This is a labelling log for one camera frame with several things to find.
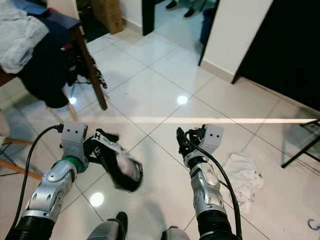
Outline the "black shorts white lettered waistband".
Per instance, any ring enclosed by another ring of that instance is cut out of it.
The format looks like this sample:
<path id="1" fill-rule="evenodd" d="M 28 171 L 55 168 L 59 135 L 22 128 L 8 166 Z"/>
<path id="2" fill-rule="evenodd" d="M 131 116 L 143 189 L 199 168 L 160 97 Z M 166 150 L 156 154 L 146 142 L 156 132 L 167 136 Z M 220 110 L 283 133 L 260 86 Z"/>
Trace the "black shorts white lettered waistband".
<path id="1" fill-rule="evenodd" d="M 144 176 L 142 163 L 118 143 L 118 134 L 107 133 L 102 128 L 97 128 L 95 133 L 100 133 L 100 153 L 86 155 L 87 160 L 101 165 L 116 189 L 135 192 Z"/>

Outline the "white crumpled cloth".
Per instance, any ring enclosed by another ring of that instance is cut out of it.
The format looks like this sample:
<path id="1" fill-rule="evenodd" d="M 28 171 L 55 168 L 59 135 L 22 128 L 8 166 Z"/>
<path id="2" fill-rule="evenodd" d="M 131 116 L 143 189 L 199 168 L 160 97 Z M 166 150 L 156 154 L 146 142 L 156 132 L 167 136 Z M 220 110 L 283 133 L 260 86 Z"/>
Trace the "white crumpled cloth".
<path id="1" fill-rule="evenodd" d="M 256 192 L 265 185 L 262 175 L 256 169 L 253 157 L 240 152 L 232 153 L 224 165 L 224 170 L 230 179 L 240 212 L 250 214 Z"/>

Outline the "navy garment red white logo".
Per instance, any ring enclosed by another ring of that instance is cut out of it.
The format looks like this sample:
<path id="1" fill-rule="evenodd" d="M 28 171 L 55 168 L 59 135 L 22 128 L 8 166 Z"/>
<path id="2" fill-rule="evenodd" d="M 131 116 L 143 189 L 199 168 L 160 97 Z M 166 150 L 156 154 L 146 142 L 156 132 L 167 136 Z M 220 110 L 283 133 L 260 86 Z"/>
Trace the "navy garment red white logo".
<path id="1" fill-rule="evenodd" d="M 84 62 L 77 63 L 78 44 L 63 25 L 42 18 L 49 32 L 34 48 L 32 57 L 17 76 L 25 89 L 52 109 L 63 108 L 69 101 L 63 92 L 78 76 L 87 77 Z"/>

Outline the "dark blue bin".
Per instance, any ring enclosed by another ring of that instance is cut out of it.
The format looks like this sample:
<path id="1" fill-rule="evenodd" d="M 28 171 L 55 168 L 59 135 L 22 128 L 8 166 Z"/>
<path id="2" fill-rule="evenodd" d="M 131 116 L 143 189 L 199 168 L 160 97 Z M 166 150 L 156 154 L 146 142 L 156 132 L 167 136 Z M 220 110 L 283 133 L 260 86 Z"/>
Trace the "dark blue bin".
<path id="1" fill-rule="evenodd" d="M 210 7 L 202 11 L 203 20 L 201 26 L 201 33 L 199 35 L 199 42 L 203 45 L 208 41 L 208 38 L 210 36 L 216 12 L 217 9 L 215 9 L 215 7 Z"/>

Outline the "black door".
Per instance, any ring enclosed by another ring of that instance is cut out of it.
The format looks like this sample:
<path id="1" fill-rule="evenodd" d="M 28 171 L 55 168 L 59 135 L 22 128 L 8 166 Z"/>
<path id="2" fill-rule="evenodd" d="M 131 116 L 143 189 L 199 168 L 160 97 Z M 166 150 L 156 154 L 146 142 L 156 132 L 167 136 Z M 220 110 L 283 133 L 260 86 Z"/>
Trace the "black door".
<path id="1" fill-rule="evenodd" d="M 320 112 L 320 0 L 273 0 L 236 76 Z"/>

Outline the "person legs dark shoes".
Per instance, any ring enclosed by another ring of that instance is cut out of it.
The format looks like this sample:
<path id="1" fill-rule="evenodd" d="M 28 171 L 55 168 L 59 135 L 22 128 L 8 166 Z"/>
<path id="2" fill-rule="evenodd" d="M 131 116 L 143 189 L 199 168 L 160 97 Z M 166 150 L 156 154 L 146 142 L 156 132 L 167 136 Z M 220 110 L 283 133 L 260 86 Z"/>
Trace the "person legs dark shoes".
<path id="1" fill-rule="evenodd" d="M 187 11 L 183 17 L 190 18 L 196 10 L 203 11 L 208 1 L 209 0 L 170 0 L 170 2 L 165 6 L 165 9 L 172 10 L 179 5 L 179 2 L 189 2 Z"/>

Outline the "pale grey garment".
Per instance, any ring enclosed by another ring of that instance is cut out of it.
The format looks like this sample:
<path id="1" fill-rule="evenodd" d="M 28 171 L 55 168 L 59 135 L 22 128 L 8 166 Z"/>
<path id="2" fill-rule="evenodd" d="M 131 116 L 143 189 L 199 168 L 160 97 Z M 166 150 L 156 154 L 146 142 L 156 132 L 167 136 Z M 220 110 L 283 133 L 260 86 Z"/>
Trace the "pale grey garment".
<path id="1" fill-rule="evenodd" d="M 46 25 L 13 0 L 0 0 L 0 67 L 17 74 L 32 58 L 35 46 L 48 34 Z"/>

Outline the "brown cardboard box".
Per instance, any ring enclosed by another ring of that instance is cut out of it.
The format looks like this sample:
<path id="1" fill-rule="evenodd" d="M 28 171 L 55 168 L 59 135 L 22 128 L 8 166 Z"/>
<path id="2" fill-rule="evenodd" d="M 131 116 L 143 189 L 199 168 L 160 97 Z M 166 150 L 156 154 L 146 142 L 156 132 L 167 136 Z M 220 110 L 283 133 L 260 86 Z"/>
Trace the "brown cardboard box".
<path id="1" fill-rule="evenodd" d="M 121 5 L 119 0 L 90 0 L 96 20 L 103 23 L 110 34 L 124 30 Z"/>

